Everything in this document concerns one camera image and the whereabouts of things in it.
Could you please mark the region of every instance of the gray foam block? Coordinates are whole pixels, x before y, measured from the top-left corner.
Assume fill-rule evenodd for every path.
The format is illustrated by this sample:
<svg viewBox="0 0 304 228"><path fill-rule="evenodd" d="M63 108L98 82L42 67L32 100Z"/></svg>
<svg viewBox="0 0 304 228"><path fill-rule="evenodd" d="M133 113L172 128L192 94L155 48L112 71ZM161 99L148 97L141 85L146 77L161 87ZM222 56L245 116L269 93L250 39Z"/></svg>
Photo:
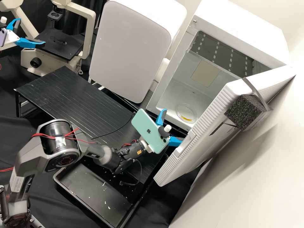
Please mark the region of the gray foam block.
<svg viewBox="0 0 304 228"><path fill-rule="evenodd" d="M266 108L255 95L243 94L239 96L233 105L225 112L239 129L245 130Z"/></svg>

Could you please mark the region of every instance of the white appliance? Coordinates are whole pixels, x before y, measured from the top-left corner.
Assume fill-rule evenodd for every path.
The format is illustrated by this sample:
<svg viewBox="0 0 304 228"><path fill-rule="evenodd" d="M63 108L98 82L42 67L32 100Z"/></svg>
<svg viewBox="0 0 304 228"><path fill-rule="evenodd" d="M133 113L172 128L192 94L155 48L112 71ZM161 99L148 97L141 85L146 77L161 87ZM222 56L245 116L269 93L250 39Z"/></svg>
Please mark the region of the white appliance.
<svg viewBox="0 0 304 228"><path fill-rule="evenodd" d="M247 79L263 99L269 102L294 76L292 68L283 66L249 76ZM187 137L154 176L159 186L197 168L239 132L224 113L242 94L252 94L252 90L242 79L229 82L221 89Z"/></svg>
<svg viewBox="0 0 304 228"><path fill-rule="evenodd" d="M279 28L229 1L202 0L147 110L166 108L166 119L189 131L227 82L288 59Z"/></svg>
<svg viewBox="0 0 304 228"><path fill-rule="evenodd" d="M108 1L90 78L135 103L142 102L186 14L175 0Z"/></svg>

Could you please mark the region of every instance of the petri dish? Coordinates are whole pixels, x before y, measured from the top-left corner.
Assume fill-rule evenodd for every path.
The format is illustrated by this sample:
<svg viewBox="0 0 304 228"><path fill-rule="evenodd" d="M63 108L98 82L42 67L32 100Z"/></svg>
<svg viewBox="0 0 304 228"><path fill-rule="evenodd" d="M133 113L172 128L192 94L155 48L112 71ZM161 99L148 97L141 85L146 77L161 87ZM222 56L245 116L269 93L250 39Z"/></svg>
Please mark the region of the petri dish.
<svg viewBox="0 0 304 228"><path fill-rule="evenodd" d="M192 123L196 121L196 112L189 104L178 104L176 106L176 114L184 122Z"/></svg>

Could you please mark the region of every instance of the smartphone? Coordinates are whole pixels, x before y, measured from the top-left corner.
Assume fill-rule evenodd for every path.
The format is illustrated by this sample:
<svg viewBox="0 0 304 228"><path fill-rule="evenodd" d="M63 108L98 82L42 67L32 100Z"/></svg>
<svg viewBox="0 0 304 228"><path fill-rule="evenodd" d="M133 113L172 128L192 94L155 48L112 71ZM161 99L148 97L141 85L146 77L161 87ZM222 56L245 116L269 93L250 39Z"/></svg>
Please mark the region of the smartphone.
<svg viewBox="0 0 304 228"><path fill-rule="evenodd" d="M6 35L7 30L5 28L0 28L0 47L4 46Z"/></svg>

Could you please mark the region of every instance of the red wire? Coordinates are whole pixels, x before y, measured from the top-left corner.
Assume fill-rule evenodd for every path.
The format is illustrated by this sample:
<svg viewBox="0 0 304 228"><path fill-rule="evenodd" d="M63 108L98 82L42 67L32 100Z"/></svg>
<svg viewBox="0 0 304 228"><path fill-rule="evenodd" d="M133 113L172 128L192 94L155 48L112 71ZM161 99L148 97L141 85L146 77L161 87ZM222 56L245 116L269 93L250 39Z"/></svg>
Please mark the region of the red wire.
<svg viewBox="0 0 304 228"><path fill-rule="evenodd" d="M97 143L97 142L87 142L87 141L82 140L82 139L75 139L75 138L69 138L69 137L67 137L67 136L69 136L70 134L74 133L74 132L77 131L77 130L79 130L79 128L75 128L73 131L71 131L71 132L65 134L64 137L65 137L66 139L78 140L78 141L82 141L82 142L88 143L88 144ZM49 139L56 139L56 137L54 137L54 136L49 136L49 135L46 135L46 134L43 134L43 133L36 133L36 134L33 134L33 135L32 135L32 137L36 137L36 136L45 136L45 137L47 137L47 138L49 138Z"/></svg>
<svg viewBox="0 0 304 228"><path fill-rule="evenodd" d="M32 137L35 137L35 136L45 136L45 137L48 137L48 138L51 138L51 139L55 139L54 136L49 136L49 135L46 135L46 134L43 134L43 133L36 133L36 134L32 135Z"/></svg>
<svg viewBox="0 0 304 228"><path fill-rule="evenodd" d="M94 144L94 143L97 143L97 142L88 142L88 141L85 141L85 140L82 140L82 139L75 139L75 138L69 138L69 137L65 137L66 139L73 139L73 140L78 140L78 141L82 141L84 143L88 143L88 144Z"/></svg>
<svg viewBox="0 0 304 228"><path fill-rule="evenodd" d="M13 167L11 167L11 168L6 168L6 169L0 170L0 172L7 172L7 171L11 171L11 170L13 170L13 169L14 169Z"/></svg>
<svg viewBox="0 0 304 228"><path fill-rule="evenodd" d="M65 134L64 136L69 136L70 134L74 133L77 130L79 130L79 128L75 128L75 130L71 131L70 133Z"/></svg>

